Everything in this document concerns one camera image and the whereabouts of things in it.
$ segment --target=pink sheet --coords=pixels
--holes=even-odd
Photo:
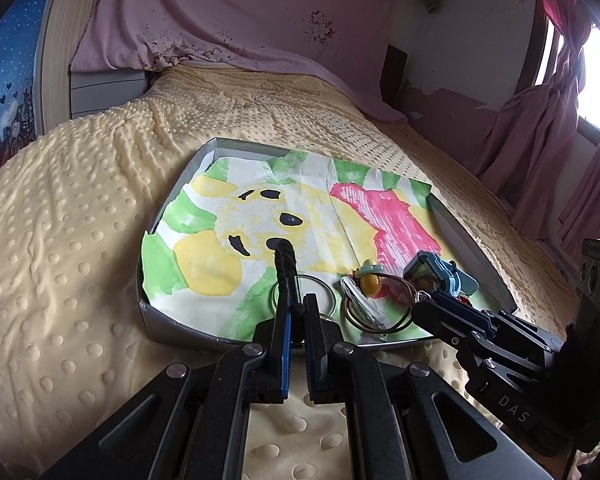
[[[382,102],[386,24],[395,0],[100,0],[74,72],[161,70],[181,60],[316,75],[365,113],[404,116]]]

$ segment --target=mattress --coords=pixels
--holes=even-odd
[[[502,274],[519,315],[560,330],[560,312],[576,297],[544,253],[406,124],[377,126],[314,76],[178,66],[144,97],[61,124],[12,158],[0,170],[0,460],[7,468],[17,478],[40,473],[168,364],[218,359],[149,341],[134,282],[143,231],[213,137],[432,182]],[[376,355],[400,366],[424,361],[468,398],[466,374],[443,343]],[[304,361],[294,362],[289,400],[252,407],[243,480],[349,479],[342,407],[313,405]]]

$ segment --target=black paint spot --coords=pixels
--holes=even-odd
[[[251,256],[251,253],[244,248],[244,244],[239,236],[229,236],[229,243],[231,244],[231,247],[233,247],[240,254],[243,254],[244,256]]]
[[[272,200],[277,200],[280,198],[280,192],[274,191],[273,189],[263,189],[260,192],[260,196],[263,198],[270,198]]]
[[[238,198],[239,198],[240,200],[247,200],[247,197],[248,197],[248,196],[249,196],[251,193],[253,193],[253,191],[254,191],[253,189],[250,189],[250,190],[248,190],[248,191],[245,191],[245,192],[244,192],[244,193],[242,193],[242,194],[241,194],[241,195],[240,195]]]
[[[302,219],[291,213],[280,213],[280,223],[288,226],[302,225]]]
[[[276,246],[280,243],[280,240],[283,240],[283,238],[268,238],[267,239],[267,249],[271,249],[272,251],[275,251]]]

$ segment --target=blue toy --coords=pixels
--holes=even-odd
[[[458,269],[453,260],[446,262],[429,251],[418,251],[404,268],[403,277],[417,290],[424,290],[429,294],[438,290],[453,298],[458,298],[461,292],[470,296],[479,287],[478,282]]]

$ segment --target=pink curtain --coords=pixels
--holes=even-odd
[[[561,248],[577,262],[584,238],[600,238],[600,144],[584,177],[560,215]]]
[[[545,84],[513,96],[498,112],[477,154],[464,165],[497,196],[514,206],[511,224],[531,239],[546,237],[555,181],[578,123],[584,87],[582,46],[591,19],[577,0],[542,0],[564,38],[555,73]]]

